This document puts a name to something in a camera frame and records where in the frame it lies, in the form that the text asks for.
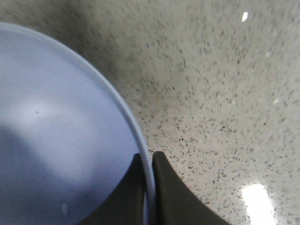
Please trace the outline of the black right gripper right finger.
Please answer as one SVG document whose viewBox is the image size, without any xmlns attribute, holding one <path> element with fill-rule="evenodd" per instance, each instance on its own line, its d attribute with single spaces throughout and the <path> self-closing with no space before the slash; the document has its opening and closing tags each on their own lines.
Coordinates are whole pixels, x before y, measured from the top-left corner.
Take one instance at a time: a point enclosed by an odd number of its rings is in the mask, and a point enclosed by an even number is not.
<svg viewBox="0 0 300 225">
<path fill-rule="evenodd" d="M 188 189 L 163 152 L 153 154 L 152 168 L 156 184 L 157 225 L 229 224 Z"/>
</svg>

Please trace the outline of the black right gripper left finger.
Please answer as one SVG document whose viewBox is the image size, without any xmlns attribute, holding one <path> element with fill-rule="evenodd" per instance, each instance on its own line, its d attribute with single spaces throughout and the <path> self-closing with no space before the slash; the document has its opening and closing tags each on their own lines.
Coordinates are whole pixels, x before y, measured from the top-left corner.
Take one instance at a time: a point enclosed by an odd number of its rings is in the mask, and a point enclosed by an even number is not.
<svg viewBox="0 0 300 225">
<path fill-rule="evenodd" d="M 81 225 L 142 225 L 144 172 L 139 154 L 109 197 Z"/>
</svg>

